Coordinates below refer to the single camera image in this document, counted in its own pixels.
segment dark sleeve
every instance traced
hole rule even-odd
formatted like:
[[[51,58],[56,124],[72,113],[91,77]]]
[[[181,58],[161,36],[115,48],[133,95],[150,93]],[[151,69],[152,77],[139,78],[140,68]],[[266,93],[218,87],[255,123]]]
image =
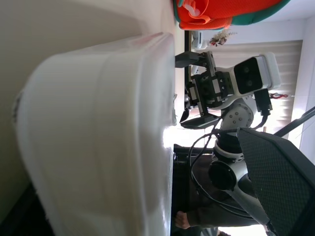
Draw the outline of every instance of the dark sleeve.
[[[236,205],[233,199],[225,200],[224,203],[233,206]],[[191,226],[200,225],[202,228],[241,227],[258,224],[255,220],[244,219],[233,215],[214,203],[207,207],[187,212],[187,218]]]

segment human hand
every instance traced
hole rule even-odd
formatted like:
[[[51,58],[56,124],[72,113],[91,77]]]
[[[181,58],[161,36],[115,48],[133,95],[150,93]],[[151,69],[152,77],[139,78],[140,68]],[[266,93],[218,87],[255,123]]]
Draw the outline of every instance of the human hand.
[[[184,230],[190,228],[190,224],[187,218],[187,213],[184,213],[182,211],[177,212],[176,217],[175,217],[175,225],[178,228],[181,228]]]

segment black pole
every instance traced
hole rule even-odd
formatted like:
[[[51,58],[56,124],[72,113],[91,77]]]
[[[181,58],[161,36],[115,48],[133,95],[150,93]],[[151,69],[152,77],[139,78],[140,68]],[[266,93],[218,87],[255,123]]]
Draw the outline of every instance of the black pole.
[[[296,119],[296,120],[292,121],[290,124],[288,124],[287,126],[283,127],[281,130],[279,130],[277,133],[275,133],[275,135],[277,135],[279,137],[283,137],[284,135],[290,133],[293,129],[297,128],[301,124],[308,121],[313,116],[315,116],[315,107],[313,107],[309,111],[305,112],[301,116],[301,118]]]

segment orange mesh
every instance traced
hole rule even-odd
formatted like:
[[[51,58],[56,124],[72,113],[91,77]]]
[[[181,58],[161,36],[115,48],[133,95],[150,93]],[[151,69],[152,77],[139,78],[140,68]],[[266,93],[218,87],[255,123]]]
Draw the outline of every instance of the orange mesh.
[[[186,0],[187,4],[200,11],[200,16],[192,17],[184,7],[177,7],[181,26],[187,29],[189,25],[200,24],[194,29],[217,29],[224,28],[226,22],[231,21],[233,16],[257,12],[269,8],[281,2],[281,0]]]

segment white plastic container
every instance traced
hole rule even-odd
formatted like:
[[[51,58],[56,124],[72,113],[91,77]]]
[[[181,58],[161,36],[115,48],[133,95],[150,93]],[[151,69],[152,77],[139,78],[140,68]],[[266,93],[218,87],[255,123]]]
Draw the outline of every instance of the white plastic container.
[[[56,236],[169,235],[174,64],[173,36],[160,33],[34,71],[17,135]]]

